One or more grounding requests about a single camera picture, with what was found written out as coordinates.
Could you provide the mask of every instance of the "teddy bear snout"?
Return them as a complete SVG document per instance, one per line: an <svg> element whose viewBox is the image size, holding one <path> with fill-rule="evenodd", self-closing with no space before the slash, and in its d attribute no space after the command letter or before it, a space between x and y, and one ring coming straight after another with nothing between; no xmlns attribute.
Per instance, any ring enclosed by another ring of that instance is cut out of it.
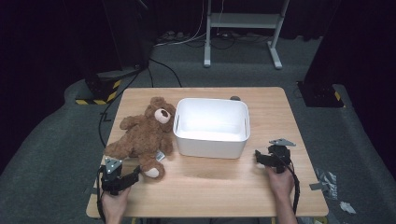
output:
<svg viewBox="0 0 396 224"><path fill-rule="evenodd" d="M160 123L165 124L169 121L171 118L171 115L168 113L168 111L164 109L158 109L154 113L155 119L158 120Z"/></svg>

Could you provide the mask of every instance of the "white metal stand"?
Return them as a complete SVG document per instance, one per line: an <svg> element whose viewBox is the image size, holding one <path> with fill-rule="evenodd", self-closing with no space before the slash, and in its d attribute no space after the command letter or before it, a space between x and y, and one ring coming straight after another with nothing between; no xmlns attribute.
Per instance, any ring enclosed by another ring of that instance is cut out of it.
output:
<svg viewBox="0 0 396 224"><path fill-rule="evenodd" d="M280 29L288 9L290 0L284 0L280 14L244 14L244 13L212 13L212 0L207 0L207 23L204 67L210 67L210 29L212 27L235 27L235 28L263 28L275 29L272 41L268 41L268 49L274 61L276 69L282 68L279 56L276 52L276 42L279 38Z"/></svg>

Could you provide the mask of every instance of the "teddy bear leg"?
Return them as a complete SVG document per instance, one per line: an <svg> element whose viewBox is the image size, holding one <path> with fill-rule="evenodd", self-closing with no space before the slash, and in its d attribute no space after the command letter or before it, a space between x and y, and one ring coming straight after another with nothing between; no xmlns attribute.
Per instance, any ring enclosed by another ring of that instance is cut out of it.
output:
<svg viewBox="0 0 396 224"><path fill-rule="evenodd" d="M139 156L142 174L154 179L162 179L165 175L163 164L155 159L155 154L145 154Z"/></svg>

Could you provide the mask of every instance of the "human hand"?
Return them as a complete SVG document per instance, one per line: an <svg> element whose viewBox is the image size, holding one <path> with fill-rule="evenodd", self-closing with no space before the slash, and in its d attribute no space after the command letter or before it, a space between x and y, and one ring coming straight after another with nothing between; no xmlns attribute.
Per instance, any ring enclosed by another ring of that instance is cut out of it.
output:
<svg viewBox="0 0 396 224"><path fill-rule="evenodd" d="M105 191L102 196L103 212L106 217L106 224L119 224L128 203L128 194L131 187L120 191L119 195L111 195Z"/></svg>
<svg viewBox="0 0 396 224"><path fill-rule="evenodd" d="M277 174L270 166L265 166L265 170L270 177L271 190L276 198L278 200L288 199L294 187L294 179L291 172L285 170L282 174Z"/></svg>

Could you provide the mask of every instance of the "shelf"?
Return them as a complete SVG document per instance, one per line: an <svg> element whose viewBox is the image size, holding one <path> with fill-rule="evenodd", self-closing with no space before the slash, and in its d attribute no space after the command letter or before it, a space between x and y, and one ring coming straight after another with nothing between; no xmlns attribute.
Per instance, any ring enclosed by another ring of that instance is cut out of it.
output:
<svg viewBox="0 0 396 224"><path fill-rule="evenodd" d="M279 14L212 13L210 19L212 27L275 29Z"/></svg>

